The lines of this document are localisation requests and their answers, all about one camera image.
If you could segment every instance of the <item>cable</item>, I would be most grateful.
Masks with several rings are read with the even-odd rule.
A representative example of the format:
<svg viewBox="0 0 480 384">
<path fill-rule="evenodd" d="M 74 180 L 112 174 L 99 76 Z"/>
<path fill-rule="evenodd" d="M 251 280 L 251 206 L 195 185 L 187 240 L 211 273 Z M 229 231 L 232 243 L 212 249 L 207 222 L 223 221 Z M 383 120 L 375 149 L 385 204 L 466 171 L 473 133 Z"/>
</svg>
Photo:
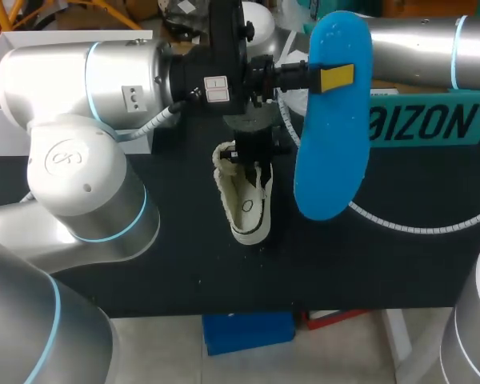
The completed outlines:
<svg viewBox="0 0 480 384">
<path fill-rule="evenodd" d="M 181 101 L 181 102 L 176 102 L 172 104 L 171 106 L 168 106 L 165 108 L 162 112 L 157 114 L 154 118 L 149 120 L 146 124 L 141 126 L 138 130 L 135 132 L 131 132 L 129 134 L 119 134 L 116 137 L 117 142 L 129 142 L 131 140 L 136 140 L 138 138 L 141 138 L 142 136 L 147 135 L 149 132 L 172 118 L 175 114 L 177 114 L 184 105 L 186 104 L 186 101 Z"/>
<path fill-rule="evenodd" d="M 279 105 L 279 112 L 281 113 L 282 120 L 284 121 L 285 127 L 288 130 L 288 134 L 290 134 L 291 138 L 293 139 L 297 148 L 301 145 L 301 139 L 297 135 L 297 132 L 294 129 L 294 126 L 290 120 L 290 114 L 288 109 L 282 100 L 281 90 L 277 89 L 278 94 L 278 105 Z M 367 210 L 364 210 L 360 206 L 358 206 L 355 202 L 350 202 L 349 207 L 363 216 L 367 218 L 371 222 L 378 224 L 380 226 L 384 226 L 385 228 L 389 228 L 390 230 L 397 230 L 399 232 L 407 232 L 409 234 L 450 234 L 453 232 L 457 232 L 458 230 L 464 230 L 465 228 L 469 228 L 470 226 L 475 226 L 476 224 L 480 223 L 480 214 L 465 220 L 464 222 L 460 222 L 458 224 L 453 224 L 452 226 L 440 226 L 434 228 L 423 228 L 423 227 L 416 227 L 416 226 L 403 226 L 401 224 L 396 224 L 394 222 L 389 222 L 384 220 L 374 214 L 371 214 Z"/>
</svg>

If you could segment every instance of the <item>black tabletop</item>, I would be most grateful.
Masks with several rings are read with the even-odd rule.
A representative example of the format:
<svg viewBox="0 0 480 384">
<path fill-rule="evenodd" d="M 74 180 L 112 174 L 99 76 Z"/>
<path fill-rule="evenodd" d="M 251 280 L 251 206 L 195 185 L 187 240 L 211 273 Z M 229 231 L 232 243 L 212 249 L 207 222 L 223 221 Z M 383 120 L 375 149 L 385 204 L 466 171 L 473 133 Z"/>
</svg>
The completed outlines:
<svg viewBox="0 0 480 384">
<path fill-rule="evenodd" d="M 231 139 L 221 119 L 190 119 L 130 161 L 161 213 L 152 249 L 127 262 L 54 276 L 111 317 L 265 310 L 452 306 L 480 251 L 480 224 L 453 234 L 388 230 L 348 209 L 329 222 L 300 215 L 295 151 L 274 160 L 272 231 L 231 235 L 211 154 Z M 0 205 L 27 191 L 26 159 L 0 158 Z M 480 213 L 480 144 L 375 149 L 356 203 L 406 226 L 448 226 Z"/>
</svg>

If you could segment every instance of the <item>white floor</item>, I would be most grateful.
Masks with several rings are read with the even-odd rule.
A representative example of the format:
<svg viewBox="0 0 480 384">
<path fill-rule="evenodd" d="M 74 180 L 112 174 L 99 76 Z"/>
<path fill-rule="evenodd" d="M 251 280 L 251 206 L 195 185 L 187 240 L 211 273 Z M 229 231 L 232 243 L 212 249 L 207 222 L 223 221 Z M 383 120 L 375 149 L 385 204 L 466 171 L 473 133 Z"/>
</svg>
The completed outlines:
<svg viewBox="0 0 480 384">
<path fill-rule="evenodd" d="M 406 310 L 411 340 L 432 310 Z M 117 384 L 393 384 L 394 368 L 378 312 L 292 342 L 209 357 L 200 316 L 116 319 L 122 343 Z M 435 366 L 420 384 L 443 384 Z"/>
</svg>

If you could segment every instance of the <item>white shoe upper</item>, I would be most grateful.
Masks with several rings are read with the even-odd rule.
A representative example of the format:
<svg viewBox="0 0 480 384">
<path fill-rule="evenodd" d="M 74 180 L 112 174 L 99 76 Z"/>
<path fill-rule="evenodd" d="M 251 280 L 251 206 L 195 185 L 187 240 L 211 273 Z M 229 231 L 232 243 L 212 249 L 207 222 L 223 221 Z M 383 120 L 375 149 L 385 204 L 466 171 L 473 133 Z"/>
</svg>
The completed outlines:
<svg viewBox="0 0 480 384">
<path fill-rule="evenodd" d="M 220 153 L 234 150 L 234 142 L 224 142 L 214 151 L 214 178 L 221 194 L 222 205 L 235 238 L 242 244 L 262 241 L 270 232 L 270 180 L 262 187 L 262 169 L 258 164 L 247 169 L 229 159 L 220 159 Z"/>
</svg>

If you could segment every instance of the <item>white box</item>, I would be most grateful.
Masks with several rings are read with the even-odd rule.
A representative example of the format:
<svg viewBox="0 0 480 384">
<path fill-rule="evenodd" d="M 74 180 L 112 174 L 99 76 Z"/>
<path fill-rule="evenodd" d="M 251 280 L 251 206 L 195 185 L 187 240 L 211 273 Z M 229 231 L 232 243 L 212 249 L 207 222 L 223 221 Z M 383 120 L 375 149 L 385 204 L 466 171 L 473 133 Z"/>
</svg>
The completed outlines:
<svg viewBox="0 0 480 384">
<path fill-rule="evenodd" d="M 0 35 L 0 61 L 14 48 L 43 46 L 64 42 L 104 42 L 110 40 L 152 39 L 152 30 L 54 30 L 4 32 Z M 121 143 L 127 154 L 150 154 L 153 135 Z M 30 138 L 21 128 L 11 124 L 0 109 L 0 156 L 27 156 Z"/>
</svg>

